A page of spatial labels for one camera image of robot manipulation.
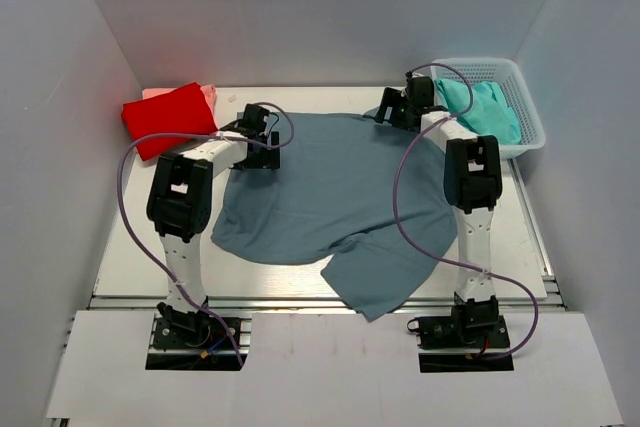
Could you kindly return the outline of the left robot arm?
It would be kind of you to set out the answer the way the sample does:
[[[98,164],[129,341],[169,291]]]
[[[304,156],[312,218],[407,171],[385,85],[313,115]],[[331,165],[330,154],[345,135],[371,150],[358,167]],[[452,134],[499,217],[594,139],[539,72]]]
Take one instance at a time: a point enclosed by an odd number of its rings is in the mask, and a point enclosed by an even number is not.
[[[166,267],[176,278],[158,310],[165,319],[178,320],[177,334],[188,345],[202,345],[211,334],[211,321],[200,314],[207,304],[200,237],[211,218],[214,179],[227,170],[280,168],[279,134],[268,126],[271,107],[250,103],[213,139],[170,150],[156,163],[146,213],[159,235]]]

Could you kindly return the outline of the grey-blue t-shirt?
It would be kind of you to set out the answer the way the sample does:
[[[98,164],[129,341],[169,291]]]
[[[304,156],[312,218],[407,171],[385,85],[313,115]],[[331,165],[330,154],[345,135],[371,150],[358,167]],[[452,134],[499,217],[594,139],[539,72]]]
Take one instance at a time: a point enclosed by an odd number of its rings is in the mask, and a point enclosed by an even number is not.
[[[443,152],[357,114],[280,125],[280,168],[234,170],[212,242],[244,260],[327,262],[322,277],[369,320],[403,304],[457,236]]]

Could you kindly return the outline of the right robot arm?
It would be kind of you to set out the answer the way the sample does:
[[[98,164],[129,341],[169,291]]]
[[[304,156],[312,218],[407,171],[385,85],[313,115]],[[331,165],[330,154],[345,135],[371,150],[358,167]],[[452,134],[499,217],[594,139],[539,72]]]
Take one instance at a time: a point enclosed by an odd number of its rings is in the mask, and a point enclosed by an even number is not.
[[[406,74],[404,89],[384,89],[374,121],[416,132],[444,153],[443,189],[456,221],[458,242],[454,305],[458,309],[489,306],[496,313],[490,234],[503,191],[497,139],[463,126],[436,103],[434,81],[413,72]]]

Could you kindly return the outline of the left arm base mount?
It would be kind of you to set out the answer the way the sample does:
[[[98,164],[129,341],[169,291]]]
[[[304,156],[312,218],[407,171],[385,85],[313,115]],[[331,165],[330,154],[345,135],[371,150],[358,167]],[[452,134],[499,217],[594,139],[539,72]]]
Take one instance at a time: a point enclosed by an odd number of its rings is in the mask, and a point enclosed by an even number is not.
[[[203,312],[157,304],[145,368],[148,371],[237,372],[248,356],[249,320],[223,317],[228,329]]]

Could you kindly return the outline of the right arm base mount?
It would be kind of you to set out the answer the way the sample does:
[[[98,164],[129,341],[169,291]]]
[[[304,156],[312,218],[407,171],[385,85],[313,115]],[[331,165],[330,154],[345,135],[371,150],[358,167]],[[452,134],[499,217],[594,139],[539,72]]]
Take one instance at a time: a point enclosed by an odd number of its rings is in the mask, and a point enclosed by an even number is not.
[[[510,338],[499,303],[457,299],[447,316],[422,316],[406,324],[417,336],[423,374],[508,372],[514,369]]]

